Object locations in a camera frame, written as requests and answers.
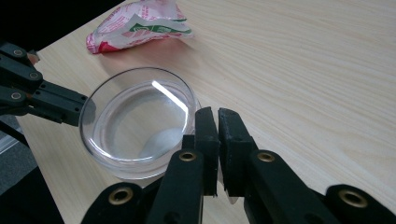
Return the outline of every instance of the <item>brass screw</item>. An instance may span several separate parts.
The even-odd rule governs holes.
[[[20,49],[15,49],[14,54],[17,56],[21,56],[23,54],[23,52]]]
[[[11,94],[11,99],[19,100],[19,99],[21,99],[21,94],[19,92],[14,92]]]
[[[38,73],[33,72],[33,73],[29,74],[29,77],[32,79],[36,79],[36,78],[38,78]]]
[[[192,152],[182,152],[178,157],[183,161],[193,161],[197,158],[197,156]]]
[[[129,202],[134,197],[134,192],[131,188],[118,188],[113,190],[108,196],[108,201],[113,205],[120,205]]]
[[[267,152],[261,152],[257,154],[257,158],[259,158],[259,160],[261,161],[266,161],[266,162],[271,162],[275,160],[275,157]]]
[[[340,196],[344,203],[354,207],[364,208],[368,205],[367,200],[364,197],[352,190],[342,189],[338,192],[338,196]]]

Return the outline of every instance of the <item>black clamp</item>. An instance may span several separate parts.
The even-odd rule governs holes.
[[[0,40],[0,115],[32,114],[78,126],[87,96],[44,80],[25,49]]]
[[[239,114],[219,110],[219,134],[210,107],[195,114],[195,135],[164,176],[145,188],[121,182],[105,189],[82,224],[202,223],[204,196],[217,196],[218,160],[224,189],[244,197],[249,223],[396,223],[396,216],[361,189],[336,185],[321,195],[310,189],[282,158],[260,150]]]

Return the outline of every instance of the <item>wooden table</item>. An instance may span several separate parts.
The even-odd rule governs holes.
[[[259,148],[320,193],[345,183],[396,212],[396,2],[178,0],[194,38],[91,55],[85,37],[114,8],[38,52],[47,81],[90,95],[138,66],[179,74],[202,106],[237,111]],[[18,118],[66,223],[120,182],[78,128]],[[243,199],[205,197],[204,223],[248,223]]]

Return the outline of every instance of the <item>snack wrapper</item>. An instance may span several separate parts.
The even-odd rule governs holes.
[[[193,37],[176,0],[141,0],[118,7],[86,38],[92,54],[127,49],[152,39]]]

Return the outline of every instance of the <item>petri dish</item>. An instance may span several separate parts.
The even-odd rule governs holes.
[[[165,172],[184,134],[194,134],[200,107],[176,74],[156,67],[133,68],[92,93],[78,127],[85,148],[111,174],[148,179]]]

